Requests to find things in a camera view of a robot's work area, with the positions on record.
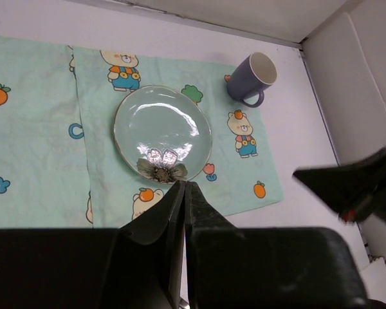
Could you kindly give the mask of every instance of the mug handle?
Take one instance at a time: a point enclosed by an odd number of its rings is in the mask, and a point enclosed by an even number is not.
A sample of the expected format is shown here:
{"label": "mug handle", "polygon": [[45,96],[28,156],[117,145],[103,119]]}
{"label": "mug handle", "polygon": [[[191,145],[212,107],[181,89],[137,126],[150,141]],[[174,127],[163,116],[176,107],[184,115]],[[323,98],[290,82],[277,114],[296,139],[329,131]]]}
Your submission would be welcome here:
{"label": "mug handle", "polygon": [[257,90],[257,92],[259,92],[259,99],[257,100],[257,102],[255,104],[246,103],[244,100],[242,100],[242,103],[245,106],[248,106],[249,108],[257,108],[257,107],[259,107],[263,103],[263,101],[264,101],[264,92],[263,92],[262,89]]}

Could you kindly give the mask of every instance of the white surface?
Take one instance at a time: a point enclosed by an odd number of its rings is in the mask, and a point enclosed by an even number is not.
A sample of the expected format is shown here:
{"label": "white surface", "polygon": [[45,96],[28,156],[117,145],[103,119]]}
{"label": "white surface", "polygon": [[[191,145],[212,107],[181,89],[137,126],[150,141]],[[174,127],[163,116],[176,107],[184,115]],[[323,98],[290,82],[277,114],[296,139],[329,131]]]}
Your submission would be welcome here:
{"label": "white surface", "polygon": [[[304,44],[340,163],[386,146],[386,0],[366,0]],[[386,224],[369,218],[371,252],[386,259]]]}
{"label": "white surface", "polygon": [[367,296],[386,303],[386,264],[382,257],[360,272]]}
{"label": "white surface", "polygon": [[363,224],[363,231],[371,253],[386,259],[386,223],[372,216]]}
{"label": "white surface", "polygon": [[298,50],[61,0],[0,0],[0,35],[227,64],[264,52],[278,79],[260,111],[285,200],[228,219],[243,227],[330,227],[348,242],[359,269],[369,264],[358,228],[341,224],[291,177],[298,167],[336,162]]}
{"label": "white surface", "polygon": [[126,1],[199,21],[300,42],[347,0]]}

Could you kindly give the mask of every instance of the white wall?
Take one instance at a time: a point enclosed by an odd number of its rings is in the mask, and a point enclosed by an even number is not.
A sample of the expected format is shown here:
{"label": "white wall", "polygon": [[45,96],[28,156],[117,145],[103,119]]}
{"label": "white wall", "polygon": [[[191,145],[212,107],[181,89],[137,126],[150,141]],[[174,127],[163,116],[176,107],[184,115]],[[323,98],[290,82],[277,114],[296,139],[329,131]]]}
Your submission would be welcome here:
{"label": "white wall", "polygon": [[130,3],[148,6],[198,21],[291,42],[303,40],[346,1],[127,0]]}
{"label": "white wall", "polygon": [[[340,14],[303,45],[340,163],[386,145],[386,0]],[[371,252],[386,258],[386,225],[363,225]]]}

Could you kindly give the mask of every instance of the plate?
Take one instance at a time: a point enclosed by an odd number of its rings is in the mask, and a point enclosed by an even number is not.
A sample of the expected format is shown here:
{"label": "plate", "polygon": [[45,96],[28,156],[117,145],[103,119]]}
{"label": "plate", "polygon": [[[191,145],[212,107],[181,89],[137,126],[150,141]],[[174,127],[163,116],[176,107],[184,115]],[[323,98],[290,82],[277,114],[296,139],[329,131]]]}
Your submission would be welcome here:
{"label": "plate", "polygon": [[142,87],[120,103],[113,134],[129,166],[160,183],[190,180],[207,163],[212,132],[196,104],[165,86]]}

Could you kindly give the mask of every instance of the plate rim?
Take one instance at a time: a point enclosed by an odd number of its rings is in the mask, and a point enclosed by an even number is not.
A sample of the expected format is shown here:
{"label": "plate rim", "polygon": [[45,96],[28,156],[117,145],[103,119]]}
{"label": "plate rim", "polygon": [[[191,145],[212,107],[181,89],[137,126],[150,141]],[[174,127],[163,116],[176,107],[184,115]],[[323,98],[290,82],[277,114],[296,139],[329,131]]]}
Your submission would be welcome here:
{"label": "plate rim", "polygon": [[200,174],[202,172],[202,170],[205,168],[206,164],[208,163],[209,159],[210,159],[210,155],[212,154],[212,149],[213,149],[213,132],[212,132],[212,127],[210,126],[208,120],[207,120],[207,117],[206,115],[204,114],[204,112],[199,108],[199,106],[197,106],[193,100],[191,98],[189,98],[188,96],[182,94],[182,92],[174,89],[174,88],[171,88],[171,87],[168,87],[168,86],[162,86],[162,85],[147,85],[147,86],[142,86],[136,90],[134,90],[133,92],[129,93],[128,95],[126,95],[123,100],[120,102],[120,104],[118,105],[117,109],[116,109],[116,112],[115,112],[115,119],[114,119],[114,122],[113,122],[113,140],[115,141],[115,145],[116,145],[116,148],[118,150],[118,152],[120,153],[120,156],[122,157],[122,159],[124,160],[124,162],[126,162],[126,164],[139,176],[141,176],[143,179],[147,179],[151,182],[154,182],[154,183],[160,183],[162,185],[171,185],[173,184],[174,182],[165,182],[165,183],[162,183],[162,182],[157,182],[156,180],[153,180],[153,179],[150,179],[150,178],[147,178],[145,176],[143,176],[142,174],[140,174],[140,172],[135,168],[133,167],[132,164],[129,163],[129,161],[126,159],[125,155],[123,154],[123,151],[122,151],[122,148],[119,146],[118,142],[117,142],[117,139],[116,139],[116,122],[117,122],[117,115],[118,115],[118,112],[120,110],[120,108],[125,104],[125,101],[127,100],[127,98],[129,98],[131,95],[133,95],[134,93],[136,93],[137,91],[143,89],[143,88],[151,88],[151,87],[160,87],[160,88],[167,88],[171,91],[174,91],[176,93],[178,93],[179,95],[187,98],[198,110],[199,112],[203,115],[203,118],[206,120],[206,123],[207,123],[207,126],[208,126],[208,129],[209,129],[209,132],[210,132],[210,150],[208,152],[208,156],[207,156],[207,159],[206,159],[206,163],[204,164],[204,166],[200,169],[200,171],[198,173],[196,173],[194,176],[191,176],[191,177],[188,177],[186,178],[186,181],[189,181],[193,178],[195,178],[198,174]]}

